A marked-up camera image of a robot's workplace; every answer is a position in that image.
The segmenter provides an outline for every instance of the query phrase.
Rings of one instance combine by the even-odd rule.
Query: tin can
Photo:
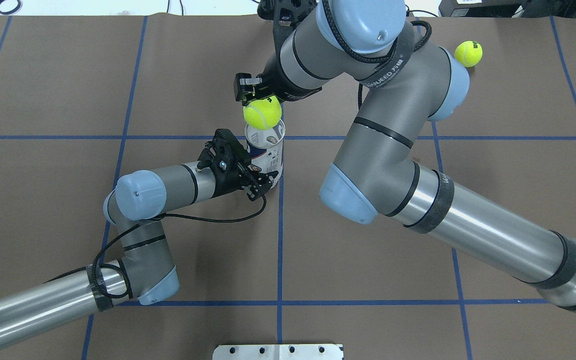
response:
[[[272,173],[278,171],[279,174],[272,181],[272,187],[275,187],[284,171],[284,135],[286,128],[284,121],[272,129],[260,130],[248,124],[244,128],[246,134],[246,150],[252,158],[253,170],[261,173]]]

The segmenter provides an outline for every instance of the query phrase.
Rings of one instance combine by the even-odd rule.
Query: cable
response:
[[[414,47],[412,49],[414,53],[415,51],[420,50],[424,45],[426,45],[428,39],[430,39],[430,35],[432,35],[433,33],[433,28],[430,26],[430,23],[423,20],[411,21],[410,24],[413,26],[419,26],[425,28],[425,34],[423,34],[423,37],[419,39],[419,41],[417,41],[416,44],[414,44]],[[357,88],[357,109],[361,109],[364,103],[363,92],[364,92],[364,85],[359,84],[359,87]]]
[[[236,218],[236,219],[213,219],[213,218],[201,218],[198,216],[190,216],[190,215],[183,215],[183,214],[168,214],[167,212],[164,212],[163,214],[159,214],[153,218],[150,218],[149,220],[151,221],[160,221],[161,219],[164,218],[180,218],[180,219],[188,219],[188,220],[196,220],[196,221],[204,221],[206,223],[218,223],[218,224],[229,224],[229,223],[239,223],[242,221],[247,221],[249,219],[252,219],[256,216],[258,216],[259,214],[261,214],[265,209],[266,209],[266,203],[268,202],[266,200],[266,196],[265,194],[261,195],[261,199],[263,200],[263,205],[261,205],[261,208],[255,212],[252,215],[248,215],[244,218]]]
[[[255,178],[252,177],[252,175],[250,175],[249,173],[246,174],[247,177],[250,178],[250,180],[252,180],[252,182],[255,185],[258,185],[258,183],[256,182]],[[268,203],[268,200],[266,199],[265,194],[261,195],[261,199],[263,200],[263,204],[261,205],[261,208],[255,212],[254,214],[250,214],[248,216],[242,217],[242,218],[235,218],[235,219],[211,219],[211,218],[202,218],[202,217],[198,217],[198,216],[190,216],[190,215],[183,215],[183,214],[168,214],[168,213],[163,213],[160,215],[157,215],[149,220],[151,221],[160,221],[161,219],[164,218],[181,218],[181,219],[189,219],[189,220],[195,220],[195,221],[204,221],[206,223],[240,223],[242,221],[247,221],[249,219],[252,219],[256,216],[258,216],[259,214],[262,214],[262,212],[266,209],[266,205]],[[94,257],[94,260],[92,262],[93,266],[90,270],[90,276],[92,279],[96,279],[97,278],[97,269],[113,269],[114,271],[118,272],[119,275],[121,275],[121,278],[123,278],[123,281],[126,283],[126,290],[122,293],[122,294],[111,294],[109,292],[107,292],[105,289],[102,289],[101,286],[94,282],[92,283],[92,287],[94,288],[94,290],[96,290],[97,292],[99,292],[99,294],[105,296],[105,297],[109,297],[111,299],[121,299],[122,297],[125,297],[126,295],[130,294],[130,280],[128,279],[128,274],[121,268],[112,265],[112,264],[99,264],[99,260],[101,259],[101,257],[104,255],[104,253],[110,249],[111,246],[113,246],[115,243],[117,243],[119,240],[121,240],[121,238],[125,237],[126,235],[132,233],[133,231],[135,231],[137,228],[139,228],[141,225],[139,223],[134,224],[131,228],[128,228],[128,230],[122,232],[121,234],[117,235],[117,237],[115,237],[114,239],[110,240],[110,242],[108,242],[101,250],[99,250],[99,253]],[[68,272],[64,272],[59,276],[55,276],[53,278],[51,278],[50,280],[46,281],[46,283],[50,283],[51,281],[57,280],[57,279],[61,279],[61,278],[65,278],[66,276],[75,274],[77,272],[80,271],[85,271],[86,270],[86,266],[77,268],[77,269],[73,269],[71,271]]]
[[[71,270],[71,271],[68,271],[68,272],[64,272],[64,273],[62,273],[61,275],[55,276],[55,277],[51,278],[50,280],[44,282],[44,284],[50,283],[51,281],[55,281],[55,280],[57,280],[57,279],[65,278],[65,277],[68,276],[68,275],[73,275],[73,274],[75,274],[76,272],[80,272],[80,271],[84,271],[84,270],[86,270],[86,266],[82,266],[82,267],[80,267],[80,268],[76,268],[76,269],[74,269],[74,270]]]
[[[339,29],[337,28],[335,19],[330,9],[329,0],[321,0],[321,2],[324,7],[324,14],[326,15],[327,23],[330,27],[330,30],[332,31],[334,39],[339,43],[343,51],[345,51],[345,53],[348,54],[352,59],[355,59],[358,62],[362,62],[364,64],[380,64],[385,63],[391,59],[397,44],[397,39],[395,39],[395,41],[393,42],[387,55],[380,57],[365,57],[363,55],[360,55],[356,53],[354,50],[352,50],[352,48],[350,48],[348,43],[346,43],[346,41],[344,40],[343,36],[341,36],[341,32],[339,32]]]
[[[435,18],[439,18],[439,16],[437,14],[434,14],[430,11],[426,11],[426,10],[411,10],[410,7],[406,10],[406,16],[409,16],[410,13],[414,13],[414,12],[422,12],[422,13],[426,13],[426,14],[430,14],[432,16],[434,16]]]
[[[104,253],[106,252],[106,250],[108,250],[111,246],[113,246],[116,242],[118,242],[121,238],[125,237],[126,235],[132,233],[133,231],[137,230],[137,228],[139,228],[141,225],[136,223],[134,224],[131,228],[129,228],[128,230],[122,232],[121,234],[117,235],[117,237],[115,237],[114,239],[112,239],[109,243],[105,244],[105,246],[103,248],[101,248],[101,250],[99,250],[99,253],[94,257],[94,260],[92,262],[92,268],[90,269],[90,278],[92,279],[96,279],[97,278],[97,268],[99,267],[99,269],[102,268],[107,268],[109,266],[106,266],[107,264],[99,264],[99,260],[101,259],[101,257],[104,255]],[[123,278],[124,282],[127,282],[128,280],[128,274],[126,274],[125,271],[123,270],[119,270],[119,275],[121,275],[121,277]],[[110,299],[121,299],[122,297],[125,297],[126,295],[128,295],[128,293],[130,292],[130,289],[128,288],[128,283],[126,283],[126,291],[124,291],[122,294],[110,294],[108,291],[106,291],[105,289],[102,289],[101,286],[97,283],[97,281],[94,281],[92,283],[92,287],[99,292],[99,294],[105,296],[105,297],[109,297]]]

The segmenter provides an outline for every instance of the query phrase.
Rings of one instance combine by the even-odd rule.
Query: blue joint cap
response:
[[[406,5],[402,0],[329,0],[329,4],[341,36],[359,54],[372,54],[391,46],[406,22]],[[321,2],[315,12],[323,37],[343,50],[332,34]]]
[[[468,70],[457,61],[450,52],[445,48],[441,48],[450,59],[450,85],[448,85],[448,92],[446,92],[446,97],[443,103],[437,111],[432,114],[428,120],[429,121],[440,121],[451,116],[455,111],[456,107],[459,107],[468,94],[468,88],[471,86],[471,76],[468,74]]]
[[[110,218],[110,213],[108,212],[108,203],[110,202],[110,196],[113,196],[113,193],[115,191],[110,191],[110,193],[108,194],[108,196],[105,197],[105,200],[103,201],[103,216],[105,216],[105,219],[108,221],[108,223],[112,224],[112,226],[117,226],[117,224],[113,221],[113,219]]]
[[[131,221],[159,215],[166,205],[166,196],[162,178],[150,170],[121,176],[114,189],[119,210]]]
[[[319,197],[334,212],[359,224],[372,223],[378,214],[366,196],[335,164],[330,164]]]
[[[173,266],[172,270],[162,278],[152,289],[139,296],[141,305],[153,305],[160,301],[173,296],[179,291],[179,278],[177,276],[177,267]]]

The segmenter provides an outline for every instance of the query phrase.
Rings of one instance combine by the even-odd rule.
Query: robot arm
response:
[[[238,74],[235,97],[244,104],[270,93],[299,100],[348,73],[370,91],[330,165],[322,201],[361,224],[377,214],[392,217],[576,312],[576,238],[531,223],[409,159],[425,121],[445,119],[462,103],[469,75],[448,51],[424,43],[405,22],[404,7],[401,0],[376,0],[369,8],[322,0],[279,56],[270,57],[252,89],[246,84],[253,79]],[[375,58],[383,60],[367,61]]]
[[[263,194],[277,174],[252,171],[250,162],[233,133],[218,129],[198,161],[121,177],[105,199],[103,212],[119,233],[125,233],[120,237],[124,256],[101,265],[95,261],[81,271],[1,298],[0,350],[133,297],[151,305],[173,296],[179,281],[160,214],[241,189],[252,201],[263,198],[265,207]]]

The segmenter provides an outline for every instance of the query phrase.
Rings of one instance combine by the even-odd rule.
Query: yellow tennis ball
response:
[[[282,105],[276,96],[251,101],[244,107],[244,120],[259,130],[272,129],[282,118]]]
[[[477,65],[482,59],[482,44],[477,41],[464,41],[454,51],[454,58],[466,68]]]

